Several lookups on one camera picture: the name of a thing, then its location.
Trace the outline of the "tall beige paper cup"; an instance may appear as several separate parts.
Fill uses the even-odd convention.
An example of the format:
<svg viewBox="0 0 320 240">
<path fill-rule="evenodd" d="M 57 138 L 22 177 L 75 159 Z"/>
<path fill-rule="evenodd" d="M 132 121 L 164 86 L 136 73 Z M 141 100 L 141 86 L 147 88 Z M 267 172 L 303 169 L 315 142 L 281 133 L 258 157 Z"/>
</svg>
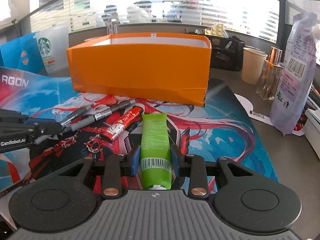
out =
<svg viewBox="0 0 320 240">
<path fill-rule="evenodd" d="M 267 54 L 252 48 L 243 49 L 243 63 L 241 78 L 246 83 L 256 85 L 259 81 Z"/>
</svg>

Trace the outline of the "black gel pen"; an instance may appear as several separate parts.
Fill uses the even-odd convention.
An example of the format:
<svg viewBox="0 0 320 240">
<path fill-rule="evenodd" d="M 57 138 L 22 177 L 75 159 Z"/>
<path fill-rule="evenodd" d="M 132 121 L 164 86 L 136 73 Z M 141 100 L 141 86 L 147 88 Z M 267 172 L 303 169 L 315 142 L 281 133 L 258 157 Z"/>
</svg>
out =
<svg viewBox="0 0 320 240">
<path fill-rule="evenodd" d="M 70 126 L 72 122 L 75 121 L 77 118 L 86 114 L 91 109 L 92 109 L 92 105 L 85 105 L 80 107 L 79 109 L 76 109 L 72 113 L 68 114 L 62 121 L 60 121 L 61 128 L 57 132 L 50 135 L 40 136 L 34 141 L 34 144 L 39 145 L 40 143 L 47 140 L 48 138 L 53 138 L 56 135 L 60 135 L 60 134 L 63 134 L 64 132 L 68 132 L 70 130 Z"/>
</svg>

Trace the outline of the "black mesh desk organizer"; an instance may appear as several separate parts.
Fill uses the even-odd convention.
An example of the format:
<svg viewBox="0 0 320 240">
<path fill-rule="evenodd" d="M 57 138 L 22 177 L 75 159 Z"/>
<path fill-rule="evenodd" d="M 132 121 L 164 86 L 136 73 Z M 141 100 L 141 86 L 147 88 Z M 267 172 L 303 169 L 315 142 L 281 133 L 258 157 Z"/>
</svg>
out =
<svg viewBox="0 0 320 240">
<path fill-rule="evenodd" d="M 195 34 L 204 35 L 212 45 L 210 67 L 238 72 L 242 70 L 245 42 L 237 36 L 229 36 L 224 29 L 224 37 L 204 34 L 205 29 L 196 29 Z"/>
</svg>

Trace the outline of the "orange cardboard box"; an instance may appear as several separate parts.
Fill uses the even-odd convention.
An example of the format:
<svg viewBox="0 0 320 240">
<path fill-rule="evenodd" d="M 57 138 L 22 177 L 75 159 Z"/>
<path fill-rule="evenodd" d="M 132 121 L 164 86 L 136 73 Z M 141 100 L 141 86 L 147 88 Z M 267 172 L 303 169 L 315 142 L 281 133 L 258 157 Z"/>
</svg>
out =
<svg viewBox="0 0 320 240">
<path fill-rule="evenodd" d="M 106 35 L 68 48 L 74 90 L 202 106 L 212 45 L 202 35 Z"/>
</svg>

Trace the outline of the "purple plastic refill pouch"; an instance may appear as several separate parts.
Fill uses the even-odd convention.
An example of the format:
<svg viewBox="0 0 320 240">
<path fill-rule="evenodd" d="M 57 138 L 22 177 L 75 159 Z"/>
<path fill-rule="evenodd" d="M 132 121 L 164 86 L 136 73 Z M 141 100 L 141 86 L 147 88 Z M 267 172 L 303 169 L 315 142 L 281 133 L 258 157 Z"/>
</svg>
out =
<svg viewBox="0 0 320 240">
<path fill-rule="evenodd" d="M 304 12 L 293 17 L 284 66 L 269 117 L 282 135 L 291 134 L 308 98 L 316 70 L 316 45 L 312 28 L 317 15 Z"/>
</svg>

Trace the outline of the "black marker pen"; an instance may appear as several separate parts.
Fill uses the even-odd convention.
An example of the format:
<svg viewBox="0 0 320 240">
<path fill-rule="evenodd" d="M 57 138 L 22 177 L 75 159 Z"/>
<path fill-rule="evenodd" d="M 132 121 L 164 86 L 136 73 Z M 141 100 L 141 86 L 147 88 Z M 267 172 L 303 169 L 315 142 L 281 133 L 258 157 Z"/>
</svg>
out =
<svg viewBox="0 0 320 240">
<path fill-rule="evenodd" d="M 122 109 L 129 107 L 129 106 L 132 106 L 135 103 L 136 103 L 136 99 L 122 101 L 122 102 L 120 102 L 116 105 L 113 105 L 112 107 L 102 111 L 102 112 L 90 115 L 90 116 L 88 116 L 88 117 L 86 117 L 76 123 L 69 125 L 67 128 L 65 128 L 63 130 L 63 133 L 74 132 L 78 129 L 84 128 L 84 127 L 86 127 L 96 121 L 99 121 L 105 117 L 110 116 L 111 114 L 113 114 L 114 112 L 116 112 L 118 110 L 122 110 Z"/>
</svg>

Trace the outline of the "anime AGON desk mat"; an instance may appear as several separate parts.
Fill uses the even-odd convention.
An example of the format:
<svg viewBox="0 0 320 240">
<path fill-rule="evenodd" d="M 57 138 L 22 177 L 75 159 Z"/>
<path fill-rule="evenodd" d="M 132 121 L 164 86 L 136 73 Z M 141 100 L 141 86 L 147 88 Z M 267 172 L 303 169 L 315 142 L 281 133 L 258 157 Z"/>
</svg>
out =
<svg viewBox="0 0 320 240">
<path fill-rule="evenodd" d="M 19 124 L 29 123 L 29 134 L 41 135 L 82 106 L 91 114 L 124 101 L 121 96 L 80 93 L 68 77 L 46 77 L 22 70 L 1 68 L 1 108 L 18 114 Z M 183 154 L 197 154 L 207 161 L 225 156 L 278 180 L 274 166 L 238 95 L 219 79 L 210 79 L 202 107 L 139 99 L 145 114 L 165 113 L 168 133 Z M 140 143 L 142 117 L 109 142 L 103 133 L 124 114 L 117 111 L 75 132 L 55 135 L 25 147 L 28 137 L 11 138 L 1 146 L 18 146 L 1 153 L 1 198 L 9 199 L 19 188 L 86 156 L 105 160 L 109 155 L 128 153 Z"/>
</svg>

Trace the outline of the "Starbucks translucent plastic cup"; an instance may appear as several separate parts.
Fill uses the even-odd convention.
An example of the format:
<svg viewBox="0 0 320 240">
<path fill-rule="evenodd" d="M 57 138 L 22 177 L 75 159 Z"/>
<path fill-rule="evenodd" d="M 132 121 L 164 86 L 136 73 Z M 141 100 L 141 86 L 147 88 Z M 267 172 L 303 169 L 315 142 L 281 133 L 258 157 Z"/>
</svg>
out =
<svg viewBox="0 0 320 240">
<path fill-rule="evenodd" d="M 68 67 L 68 26 L 57 25 L 34 35 L 44 68 L 48 74 L 60 72 Z"/>
</svg>

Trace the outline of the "gold chocolate box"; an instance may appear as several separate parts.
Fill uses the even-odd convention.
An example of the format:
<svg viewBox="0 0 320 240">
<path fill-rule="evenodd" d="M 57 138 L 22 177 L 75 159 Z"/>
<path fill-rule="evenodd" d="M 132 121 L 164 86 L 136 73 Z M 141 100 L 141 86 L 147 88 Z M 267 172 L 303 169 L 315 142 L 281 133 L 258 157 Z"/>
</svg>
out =
<svg viewBox="0 0 320 240">
<path fill-rule="evenodd" d="M 222 23 L 214 23 L 204 30 L 205 35 L 224 37 L 224 26 Z"/>
</svg>

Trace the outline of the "amber glass perfume bottle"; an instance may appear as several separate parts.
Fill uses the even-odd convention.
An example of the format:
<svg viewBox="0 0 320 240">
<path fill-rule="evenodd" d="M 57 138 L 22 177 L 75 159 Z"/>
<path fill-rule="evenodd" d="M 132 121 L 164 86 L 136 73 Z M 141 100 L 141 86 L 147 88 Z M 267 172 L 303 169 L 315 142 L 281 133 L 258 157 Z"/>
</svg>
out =
<svg viewBox="0 0 320 240">
<path fill-rule="evenodd" d="M 264 100 L 273 100 L 281 76 L 282 50 L 271 47 L 268 59 L 264 61 L 258 81 L 257 94 Z"/>
</svg>

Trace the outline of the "green cream tube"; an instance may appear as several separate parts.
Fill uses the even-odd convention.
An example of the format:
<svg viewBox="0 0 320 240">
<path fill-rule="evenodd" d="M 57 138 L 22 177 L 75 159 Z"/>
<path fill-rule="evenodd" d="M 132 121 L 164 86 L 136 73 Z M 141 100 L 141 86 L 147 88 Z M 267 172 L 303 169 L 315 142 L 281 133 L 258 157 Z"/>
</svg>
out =
<svg viewBox="0 0 320 240">
<path fill-rule="evenodd" d="M 165 113 L 143 115 L 140 170 L 143 189 L 171 189 L 171 153 Z"/>
</svg>

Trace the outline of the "blue paper gift bag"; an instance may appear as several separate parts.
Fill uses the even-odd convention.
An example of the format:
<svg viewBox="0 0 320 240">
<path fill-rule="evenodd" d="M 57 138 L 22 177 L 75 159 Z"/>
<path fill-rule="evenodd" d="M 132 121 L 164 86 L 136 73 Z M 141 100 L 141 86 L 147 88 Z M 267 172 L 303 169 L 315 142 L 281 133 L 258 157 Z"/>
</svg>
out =
<svg viewBox="0 0 320 240">
<path fill-rule="evenodd" d="M 30 33 L 1 45 L 1 67 L 47 76 L 35 34 Z"/>
</svg>

